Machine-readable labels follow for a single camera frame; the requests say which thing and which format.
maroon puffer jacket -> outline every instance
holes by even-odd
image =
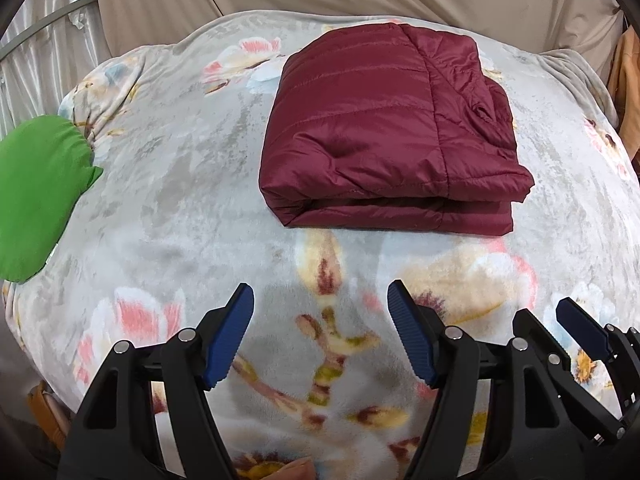
[[[503,235],[533,177],[474,40],[382,23],[289,58],[259,185],[286,226]]]

blue gripper pad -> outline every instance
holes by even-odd
[[[213,388],[229,373],[244,332],[254,314],[253,289],[245,283],[239,285],[223,310],[226,311],[225,317],[211,339],[207,352],[207,366],[202,374],[202,379],[209,388]]]
[[[574,300],[564,298],[558,302],[556,319],[592,361],[606,361],[610,357],[607,331]]]
[[[438,335],[425,316],[427,307],[417,306],[400,280],[389,285],[386,303],[414,373],[433,386],[437,379],[434,343]]]

metal screw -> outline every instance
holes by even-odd
[[[444,329],[444,335],[455,341],[462,337],[462,330],[457,326],[447,326],[446,329]]]
[[[526,350],[529,347],[529,343],[527,343],[527,341],[521,337],[514,337],[513,341],[511,341],[511,344],[516,350],[519,350],[520,352]]]
[[[129,341],[118,341],[115,345],[113,345],[113,351],[116,354],[124,354],[127,350],[129,350]]]
[[[192,341],[196,337],[196,331],[193,328],[183,328],[178,333],[178,339],[183,342]]]

floral blanket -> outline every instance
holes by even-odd
[[[604,366],[554,318],[571,296],[600,323],[640,322],[640,189],[606,89],[577,54],[536,56],[470,34],[508,94],[518,157],[536,180],[507,236],[287,229],[264,204],[260,150],[287,56],[371,20],[466,34],[245,12],[112,59],[65,98],[60,114],[94,144],[104,175],[44,270],[2,294],[14,335],[69,406],[116,341],[164,342],[247,282],[254,318],[207,397],[240,477],[311,455],[321,479],[400,478],[434,399],[386,310],[401,278],[417,303],[481,340],[504,343],[515,311],[531,309],[568,349],[576,379],[615,410]],[[180,472],[164,392],[153,391],[166,461]],[[465,470],[486,394],[483,385]]]

orange cloth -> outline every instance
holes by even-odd
[[[609,93],[620,118],[620,138],[626,152],[631,160],[640,162],[640,40],[633,28],[618,41]]]
[[[27,395],[27,404],[42,431],[62,451],[63,447],[65,447],[66,434],[69,430],[69,421],[66,420],[65,415],[55,401],[47,401],[48,395],[45,393],[45,388],[44,381],[32,388]]]

